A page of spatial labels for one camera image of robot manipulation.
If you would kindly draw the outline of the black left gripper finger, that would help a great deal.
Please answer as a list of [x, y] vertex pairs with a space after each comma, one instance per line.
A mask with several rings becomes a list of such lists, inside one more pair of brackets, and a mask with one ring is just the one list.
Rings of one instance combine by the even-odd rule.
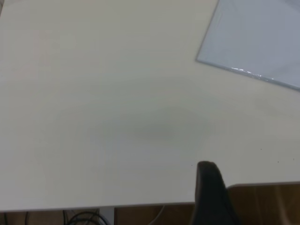
[[192, 225], [240, 225], [221, 172], [210, 161], [197, 164]]

